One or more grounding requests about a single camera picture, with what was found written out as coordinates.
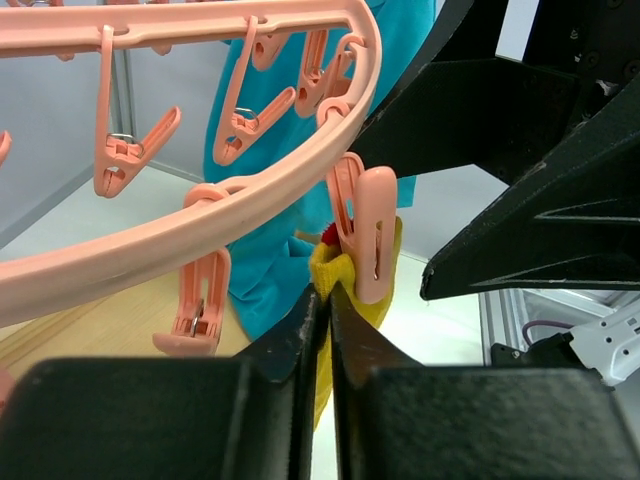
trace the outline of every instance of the screw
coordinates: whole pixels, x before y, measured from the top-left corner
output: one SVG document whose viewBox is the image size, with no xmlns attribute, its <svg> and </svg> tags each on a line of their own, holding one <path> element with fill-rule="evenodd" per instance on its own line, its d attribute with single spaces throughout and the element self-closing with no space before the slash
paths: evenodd
<svg viewBox="0 0 640 480">
<path fill-rule="evenodd" d="M 584 63 L 587 65 L 587 68 L 595 67 L 600 61 L 600 54 L 598 52 L 589 52 L 584 57 Z"/>
<path fill-rule="evenodd" d="M 627 80 L 632 80 L 640 72 L 640 60 L 631 60 L 624 67 L 624 76 Z"/>
</svg>

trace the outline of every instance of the plastic clothespin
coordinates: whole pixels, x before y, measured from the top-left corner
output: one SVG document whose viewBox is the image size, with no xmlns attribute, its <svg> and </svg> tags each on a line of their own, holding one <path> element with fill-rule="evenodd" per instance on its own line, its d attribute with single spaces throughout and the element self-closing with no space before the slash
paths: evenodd
<svg viewBox="0 0 640 480">
<path fill-rule="evenodd" d="M 62 0 L 7 0 L 7 4 L 10 7 L 35 7 L 38 5 L 46 5 L 48 7 L 64 7 Z M 73 53 L 57 53 L 58 57 L 63 62 L 73 60 L 75 55 Z"/>
<path fill-rule="evenodd" d="M 169 3 L 169 0 L 146 0 L 143 2 L 145 5 L 157 5 L 161 3 Z M 139 5 L 138 0 L 107 0 L 107 5 Z M 151 49 L 158 55 L 166 55 L 171 51 L 172 45 L 156 45 Z"/>
<path fill-rule="evenodd" d="M 200 184 L 187 194 L 184 207 L 200 200 L 217 201 L 229 196 L 212 184 Z M 153 344 L 167 355 L 203 356 L 215 353 L 224 305 L 229 291 L 231 256 L 226 248 L 210 253 L 180 269 L 180 303 L 170 334 L 154 333 Z M 206 297 L 202 287 L 206 282 Z"/>
<path fill-rule="evenodd" d="M 0 165 L 4 163 L 11 150 L 11 135 L 6 130 L 0 133 Z"/>
<path fill-rule="evenodd" d="M 256 114 L 248 108 L 238 108 L 238 97 L 249 66 L 258 28 L 258 17 L 249 18 L 247 37 L 229 81 L 220 123 L 213 143 L 213 160 L 219 165 L 230 165 L 253 145 L 291 108 L 296 98 L 293 87 L 285 88 L 265 109 Z"/>
<path fill-rule="evenodd" d="M 11 374 L 6 369 L 0 368 L 0 413 L 4 410 L 15 383 Z"/>
<path fill-rule="evenodd" d="M 128 134 L 109 133 L 113 37 L 113 27 L 105 25 L 102 28 L 93 175 L 96 194 L 107 198 L 118 195 L 160 151 L 180 125 L 182 116 L 178 107 L 169 109 L 142 142 L 138 142 Z"/>
<path fill-rule="evenodd" d="M 365 304 L 379 302 L 393 274 L 396 175 L 389 167 L 365 170 L 360 157 L 347 152 L 327 174 L 327 186 L 340 246 L 355 265 L 356 296 Z"/>
<path fill-rule="evenodd" d="M 260 35 L 253 45 L 253 55 L 251 59 L 253 66 L 259 72 L 269 69 L 276 61 L 282 48 L 289 41 L 290 33 L 276 33 Z"/>
<path fill-rule="evenodd" d="M 322 64 L 328 38 L 327 30 L 307 33 L 295 101 L 296 113 L 301 118 L 313 115 L 325 98 L 346 92 L 351 81 L 344 78 L 344 75 L 352 61 L 352 54 L 347 48 L 351 43 L 365 45 L 364 39 L 358 35 L 352 33 L 344 35 L 338 42 L 336 54 L 325 72 Z"/>
</svg>

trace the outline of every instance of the purple cable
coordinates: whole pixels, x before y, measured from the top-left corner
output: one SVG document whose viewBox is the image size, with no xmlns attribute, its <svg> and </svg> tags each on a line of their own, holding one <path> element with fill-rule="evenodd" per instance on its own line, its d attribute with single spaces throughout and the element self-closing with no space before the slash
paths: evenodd
<svg viewBox="0 0 640 480">
<path fill-rule="evenodd" d="M 533 344 L 533 342 L 529 338 L 529 329 L 531 327 L 556 327 L 566 328 L 568 330 L 570 328 L 573 328 L 574 325 L 571 325 L 570 323 L 556 322 L 555 320 L 533 320 L 532 322 L 525 323 L 522 327 L 522 337 L 529 346 Z"/>
</svg>

